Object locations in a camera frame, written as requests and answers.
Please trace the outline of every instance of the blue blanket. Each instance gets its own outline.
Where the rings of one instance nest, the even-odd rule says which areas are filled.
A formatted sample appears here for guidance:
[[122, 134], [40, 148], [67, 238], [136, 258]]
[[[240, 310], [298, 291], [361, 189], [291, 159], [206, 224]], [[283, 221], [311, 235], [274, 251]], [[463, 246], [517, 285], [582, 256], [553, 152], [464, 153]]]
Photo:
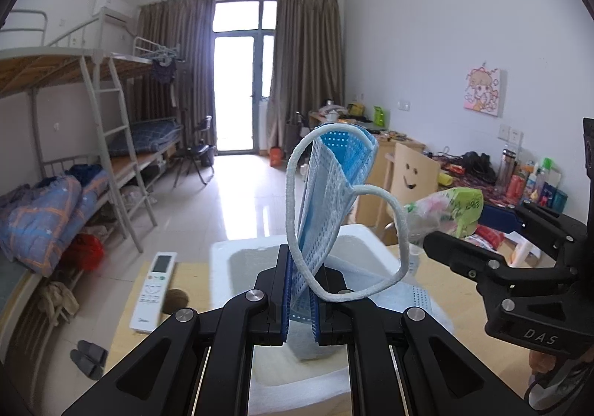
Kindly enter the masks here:
[[0, 248], [9, 260], [49, 277], [107, 186], [101, 170], [84, 189], [66, 175], [48, 186], [22, 185], [0, 196]]
[[[174, 119], [141, 121], [130, 125], [136, 153], [156, 153], [179, 138], [182, 126]], [[120, 132], [109, 143], [109, 156], [127, 156], [126, 137]]]

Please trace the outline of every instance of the curtain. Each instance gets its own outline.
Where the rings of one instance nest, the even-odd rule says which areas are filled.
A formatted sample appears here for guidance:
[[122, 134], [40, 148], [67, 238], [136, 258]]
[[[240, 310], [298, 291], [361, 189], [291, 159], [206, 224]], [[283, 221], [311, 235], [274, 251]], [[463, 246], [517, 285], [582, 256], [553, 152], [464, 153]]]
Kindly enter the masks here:
[[178, 106], [172, 105], [170, 86], [149, 75], [134, 80], [128, 104], [132, 120], [177, 117], [183, 125], [185, 146], [196, 143], [194, 128], [205, 116], [213, 116], [211, 129], [201, 134], [215, 143], [215, 0], [166, 0], [144, 5], [138, 34], [167, 47], [179, 44], [180, 59], [173, 82]]
[[278, 0], [268, 146], [284, 146], [295, 111], [307, 116], [326, 99], [344, 103], [338, 0]]

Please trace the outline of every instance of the air conditioner remote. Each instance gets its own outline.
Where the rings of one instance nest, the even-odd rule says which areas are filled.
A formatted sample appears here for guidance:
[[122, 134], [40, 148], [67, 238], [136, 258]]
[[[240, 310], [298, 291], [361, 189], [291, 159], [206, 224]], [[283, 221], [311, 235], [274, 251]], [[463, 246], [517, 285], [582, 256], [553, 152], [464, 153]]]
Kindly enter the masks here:
[[130, 320], [130, 329], [138, 332], [152, 332], [159, 325], [161, 308], [176, 256], [177, 253], [173, 252], [159, 252], [155, 255], [138, 296], [134, 314]]

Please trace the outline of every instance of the window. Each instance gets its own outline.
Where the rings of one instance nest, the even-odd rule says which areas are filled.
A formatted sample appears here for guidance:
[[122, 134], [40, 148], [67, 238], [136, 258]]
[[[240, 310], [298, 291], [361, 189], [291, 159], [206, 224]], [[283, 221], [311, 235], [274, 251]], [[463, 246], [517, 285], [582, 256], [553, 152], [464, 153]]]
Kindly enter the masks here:
[[264, 36], [262, 49], [262, 97], [270, 96], [272, 84], [272, 55], [274, 54], [274, 35]]
[[215, 7], [215, 112], [219, 153], [258, 151], [260, 100], [270, 96], [276, 0]]
[[260, 23], [260, 2], [218, 2], [215, 7], [213, 31], [251, 31]]
[[262, 12], [262, 29], [276, 29], [276, 0], [266, 0]]

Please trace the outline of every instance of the light switch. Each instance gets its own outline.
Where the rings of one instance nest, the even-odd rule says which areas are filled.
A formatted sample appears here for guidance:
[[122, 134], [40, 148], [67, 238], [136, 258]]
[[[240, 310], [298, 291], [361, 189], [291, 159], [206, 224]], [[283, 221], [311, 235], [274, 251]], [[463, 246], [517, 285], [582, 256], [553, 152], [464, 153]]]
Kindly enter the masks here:
[[502, 124], [499, 126], [499, 134], [497, 135], [497, 137], [500, 140], [504, 140], [507, 141], [510, 138], [510, 126], [508, 126], [507, 124]]
[[398, 109], [400, 109], [401, 111], [410, 111], [411, 110], [411, 102], [401, 99], [400, 101], [398, 101]]
[[522, 131], [520, 131], [519, 129], [512, 129], [510, 130], [510, 143], [516, 144], [516, 145], [520, 145], [522, 144], [522, 138], [524, 136], [524, 133]]

